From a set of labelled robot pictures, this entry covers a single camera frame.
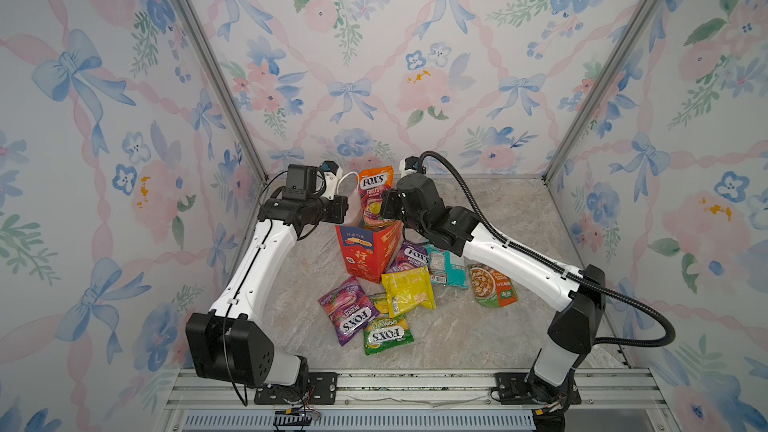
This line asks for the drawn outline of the orange Fox's fruits bag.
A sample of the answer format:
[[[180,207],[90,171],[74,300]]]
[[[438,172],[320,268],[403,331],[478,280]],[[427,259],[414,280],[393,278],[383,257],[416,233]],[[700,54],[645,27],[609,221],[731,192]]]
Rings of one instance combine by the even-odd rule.
[[[392,188],[392,166],[366,169],[360,172],[359,192],[366,227],[379,227],[386,223],[381,217],[383,195]]]

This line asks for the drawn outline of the red paper gift bag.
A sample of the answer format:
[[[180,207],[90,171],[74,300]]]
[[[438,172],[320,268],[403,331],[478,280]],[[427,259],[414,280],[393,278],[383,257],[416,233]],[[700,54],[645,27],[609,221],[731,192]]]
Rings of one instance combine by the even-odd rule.
[[[363,223],[359,180],[360,172],[349,173],[356,179],[355,188],[343,192],[348,198],[349,210],[344,222],[336,226],[336,233],[347,272],[373,283],[381,283],[396,250],[400,245],[403,224],[389,221],[379,227],[366,227]]]

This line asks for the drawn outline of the yellow snack packet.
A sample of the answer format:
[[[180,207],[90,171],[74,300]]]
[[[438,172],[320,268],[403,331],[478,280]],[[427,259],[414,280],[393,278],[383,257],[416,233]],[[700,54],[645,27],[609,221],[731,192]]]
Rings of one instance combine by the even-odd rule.
[[[421,306],[436,308],[430,273],[426,266],[382,275],[389,316],[394,318]]]

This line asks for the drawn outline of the purple Fox's berries bag front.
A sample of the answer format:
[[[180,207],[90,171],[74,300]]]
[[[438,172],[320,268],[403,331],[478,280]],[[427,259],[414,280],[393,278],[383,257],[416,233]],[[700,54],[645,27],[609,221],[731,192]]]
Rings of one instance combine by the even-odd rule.
[[[379,310],[354,276],[323,295],[318,303],[333,324],[340,346],[345,346],[380,316]]]

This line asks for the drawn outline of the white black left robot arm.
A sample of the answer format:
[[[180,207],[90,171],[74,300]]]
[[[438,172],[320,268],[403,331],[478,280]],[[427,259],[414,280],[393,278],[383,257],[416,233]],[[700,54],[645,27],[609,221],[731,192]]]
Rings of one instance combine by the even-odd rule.
[[[253,237],[233,277],[205,313],[194,313],[185,333],[198,377],[227,382],[241,399],[262,388],[288,403],[307,398],[304,357],[280,351],[261,328],[277,274],[305,227],[342,224],[347,197],[338,194],[338,164],[290,165],[286,182],[260,205]]]

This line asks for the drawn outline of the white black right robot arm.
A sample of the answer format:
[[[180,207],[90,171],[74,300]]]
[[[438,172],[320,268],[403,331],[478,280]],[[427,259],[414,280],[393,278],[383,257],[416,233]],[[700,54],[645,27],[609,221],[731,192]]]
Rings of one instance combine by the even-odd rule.
[[[402,222],[432,245],[487,265],[536,294],[555,310],[525,382],[539,403],[566,402],[575,370],[596,343],[605,300],[602,272],[588,272],[542,255],[501,233],[482,213],[464,181],[470,204],[444,204],[422,173],[401,178],[382,196],[381,215]]]

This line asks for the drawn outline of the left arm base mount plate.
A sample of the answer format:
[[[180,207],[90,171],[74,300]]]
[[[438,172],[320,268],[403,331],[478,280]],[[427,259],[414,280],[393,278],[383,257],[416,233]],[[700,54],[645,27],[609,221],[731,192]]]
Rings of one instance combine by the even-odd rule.
[[[254,391],[255,405],[334,405],[339,374],[300,372],[292,385],[265,384]]]

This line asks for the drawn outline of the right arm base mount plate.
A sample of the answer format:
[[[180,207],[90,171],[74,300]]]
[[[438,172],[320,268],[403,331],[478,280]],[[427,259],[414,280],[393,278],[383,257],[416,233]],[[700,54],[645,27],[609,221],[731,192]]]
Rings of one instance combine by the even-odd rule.
[[[554,386],[533,371],[498,372],[493,375],[492,397],[502,405],[578,405],[582,400],[574,375],[571,369],[564,382]]]

